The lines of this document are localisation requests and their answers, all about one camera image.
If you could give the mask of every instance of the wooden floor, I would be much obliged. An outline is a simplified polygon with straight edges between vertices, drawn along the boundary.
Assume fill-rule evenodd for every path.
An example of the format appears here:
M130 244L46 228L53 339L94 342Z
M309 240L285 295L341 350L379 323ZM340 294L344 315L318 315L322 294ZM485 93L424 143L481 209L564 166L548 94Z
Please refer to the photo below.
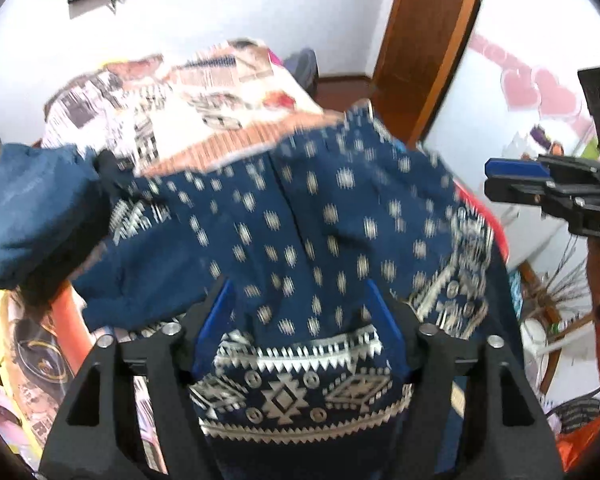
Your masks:
M375 88L365 78L318 80L315 101L322 108L343 112L363 98L371 99L376 115L395 137L408 139L419 110L410 109L411 100L402 92Z

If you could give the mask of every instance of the white zigzag trim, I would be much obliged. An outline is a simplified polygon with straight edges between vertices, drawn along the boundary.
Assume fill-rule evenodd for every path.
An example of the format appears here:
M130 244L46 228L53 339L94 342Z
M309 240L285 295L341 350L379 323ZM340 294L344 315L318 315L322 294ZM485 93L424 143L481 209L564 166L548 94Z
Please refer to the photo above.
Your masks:
M329 366L346 366L355 369L359 360L382 352L382 343L373 325L329 339L311 341L296 348L254 348L231 342L222 342L214 358L216 367L230 366L253 370L277 370L286 372L300 370L325 370Z
M212 420L199 419L200 428L206 436L228 438L230 440L247 440L268 444L305 444L307 442L320 442L330 438L339 438L360 430L375 428L389 421L390 418L403 412L411 402L413 389L407 388L404 396L378 412L367 413L347 422L322 426L320 428L302 428L295 430L263 430L262 428L245 428L235 424L221 424Z

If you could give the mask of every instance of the yellow fabric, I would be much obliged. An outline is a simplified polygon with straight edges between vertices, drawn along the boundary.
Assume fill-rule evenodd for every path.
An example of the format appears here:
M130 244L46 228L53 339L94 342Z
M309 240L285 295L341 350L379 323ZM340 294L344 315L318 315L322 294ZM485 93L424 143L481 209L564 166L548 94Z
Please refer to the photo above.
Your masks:
M8 300L9 300L8 291L0 290L0 382L2 382L2 386L4 386L4 389L7 393L7 395L9 397L11 397L11 399L14 399L13 389L11 388L11 383L9 380L9 374L7 373L6 361L5 361L5 357L8 355L8 352L9 352L9 348L5 341L5 336L4 336L4 330L8 326L8 321L7 321ZM23 423L22 429L24 430L24 433L27 435L27 438L29 439L29 443L31 444L33 451L39 457L42 456L42 448L40 447L40 444L38 444L38 441L36 440L36 437L34 436L30 425L27 424L27 419L24 417L24 415L20 411L20 407L18 406L17 402L13 403L13 407L14 407L14 414Z

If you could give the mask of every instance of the baseboard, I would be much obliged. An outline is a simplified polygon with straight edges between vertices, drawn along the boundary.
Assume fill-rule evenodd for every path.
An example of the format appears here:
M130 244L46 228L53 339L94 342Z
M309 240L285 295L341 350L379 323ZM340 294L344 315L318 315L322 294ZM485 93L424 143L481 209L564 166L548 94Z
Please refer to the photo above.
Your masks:
M366 81L371 83L371 78L364 73L321 75L318 78L318 82L320 83L337 83L340 81Z

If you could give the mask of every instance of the metal screw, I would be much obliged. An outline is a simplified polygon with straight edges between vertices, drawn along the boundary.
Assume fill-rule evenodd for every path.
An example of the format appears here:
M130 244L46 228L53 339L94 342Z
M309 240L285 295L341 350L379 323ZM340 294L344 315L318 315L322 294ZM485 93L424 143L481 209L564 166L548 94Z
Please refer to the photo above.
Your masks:
M420 333L426 336L436 335L438 333L438 327L431 323L425 323L420 326Z
M96 345L98 345L100 348L108 348L111 345L113 345L114 341L115 339L113 339L113 336L111 334L105 334L98 338L98 340L96 341Z
M504 346L504 339L499 335L490 335L487 338L487 343L493 348L502 348Z
M160 330L162 331L163 334L166 334L166 335L176 335L180 331L181 328L182 327L180 326L180 323L178 323L176 321L171 321L171 322L164 324Z

